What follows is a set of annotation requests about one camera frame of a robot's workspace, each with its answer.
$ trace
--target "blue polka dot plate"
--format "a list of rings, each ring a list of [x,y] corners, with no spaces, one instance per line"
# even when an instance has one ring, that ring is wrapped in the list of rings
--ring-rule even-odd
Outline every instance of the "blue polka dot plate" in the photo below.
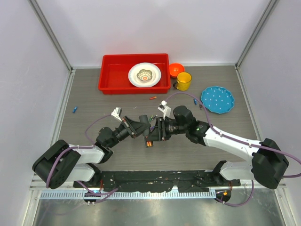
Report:
[[[220,86],[207,87],[202,92],[201,100],[209,111],[218,114],[231,111],[235,105],[231,92]]]

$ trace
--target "red dish rack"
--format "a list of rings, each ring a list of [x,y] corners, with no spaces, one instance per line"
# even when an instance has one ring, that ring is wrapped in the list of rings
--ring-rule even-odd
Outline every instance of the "red dish rack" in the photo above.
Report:
[[[128,79],[130,69],[139,63],[151,63],[161,71],[160,81],[153,87],[136,87]],[[171,87],[168,54],[124,54],[103,56],[98,89],[103,94],[167,93]]]

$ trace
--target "wall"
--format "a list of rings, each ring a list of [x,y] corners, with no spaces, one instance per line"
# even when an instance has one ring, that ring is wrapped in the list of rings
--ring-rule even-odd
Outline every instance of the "wall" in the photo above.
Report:
[[[0,219],[19,226],[68,72],[27,1],[1,1],[0,33]]]
[[[301,159],[301,2],[281,0],[241,66],[247,93],[264,137]],[[300,173],[290,160],[287,174]],[[295,214],[301,202],[299,178],[286,179]]]
[[[38,0],[73,66],[105,54],[166,52],[171,62],[236,63],[269,0]]]

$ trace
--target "decorative plate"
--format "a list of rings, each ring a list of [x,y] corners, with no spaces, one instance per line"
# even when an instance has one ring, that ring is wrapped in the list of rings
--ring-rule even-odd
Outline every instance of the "decorative plate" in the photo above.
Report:
[[[136,87],[152,87],[161,79],[161,71],[154,64],[140,63],[131,68],[128,79]]]
[[[207,87],[202,92],[201,100],[209,111],[218,114],[231,111],[235,105],[231,92],[220,86]]]

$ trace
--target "mug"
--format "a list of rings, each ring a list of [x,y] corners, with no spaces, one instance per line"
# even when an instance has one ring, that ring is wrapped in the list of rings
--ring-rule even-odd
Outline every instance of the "mug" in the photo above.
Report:
[[[174,88],[180,91],[186,91],[191,84],[192,76],[187,72],[181,72],[177,76],[177,81],[174,83]]]

